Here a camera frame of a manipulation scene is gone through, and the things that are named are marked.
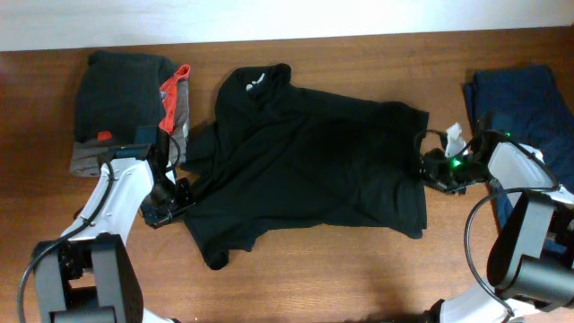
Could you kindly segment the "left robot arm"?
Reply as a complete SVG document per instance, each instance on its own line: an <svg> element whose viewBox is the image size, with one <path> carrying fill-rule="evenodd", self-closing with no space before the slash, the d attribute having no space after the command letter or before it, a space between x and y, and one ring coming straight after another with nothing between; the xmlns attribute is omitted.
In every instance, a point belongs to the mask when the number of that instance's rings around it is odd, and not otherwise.
<svg viewBox="0 0 574 323"><path fill-rule="evenodd" d="M158 229L174 223L193 205L187 179L178 179L172 135L141 128L135 144L99 155L100 178L73 223L55 240L35 247L22 276L17 311L32 278L43 322L162 322L144 306L143 293L126 251L137 215Z"/></svg>

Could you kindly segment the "black polo shirt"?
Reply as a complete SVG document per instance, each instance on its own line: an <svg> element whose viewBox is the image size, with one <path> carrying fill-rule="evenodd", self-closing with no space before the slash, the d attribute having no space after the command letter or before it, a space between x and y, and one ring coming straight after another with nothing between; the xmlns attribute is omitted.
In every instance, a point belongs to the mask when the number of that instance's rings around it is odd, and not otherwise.
<svg viewBox="0 0 574 323"><path fill-rule="evenodd" d="M196 174L185 216L204 262L224 268L271 230L427 226L418 148L426 112L300 88L286 64L243 67L222 84L215 121L187 143Z"/></svg>

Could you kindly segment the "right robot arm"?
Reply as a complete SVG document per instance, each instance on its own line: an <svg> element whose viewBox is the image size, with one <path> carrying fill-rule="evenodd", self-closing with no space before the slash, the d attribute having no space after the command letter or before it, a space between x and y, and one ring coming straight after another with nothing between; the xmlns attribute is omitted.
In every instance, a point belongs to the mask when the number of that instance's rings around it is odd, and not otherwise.
<svg viewBox="0 0 574 323"><path fill-rule="evenodd" d="M457 126L437 133L441 146L419 156L423 183L444 194L475 184L498 185L465 222L465 259L476 284L439 300L415 322L521 322L529 315L573 306L573 195L535 148L508 132L482 130L470 141ZM479 275L470 233L479 209L506 197L510 217L494 242L487 274Z"/></svg>

